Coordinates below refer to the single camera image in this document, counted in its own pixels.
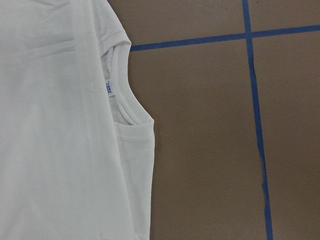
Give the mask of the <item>white long-sleeve printed shirt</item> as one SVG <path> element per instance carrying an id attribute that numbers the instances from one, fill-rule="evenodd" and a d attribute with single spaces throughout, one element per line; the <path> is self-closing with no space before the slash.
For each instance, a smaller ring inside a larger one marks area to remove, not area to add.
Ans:
<path id="1" fill-rule="evenodd" d="M 0 3 L 0 237 L 148 240 L 154 119 L 106 0 Z"/>

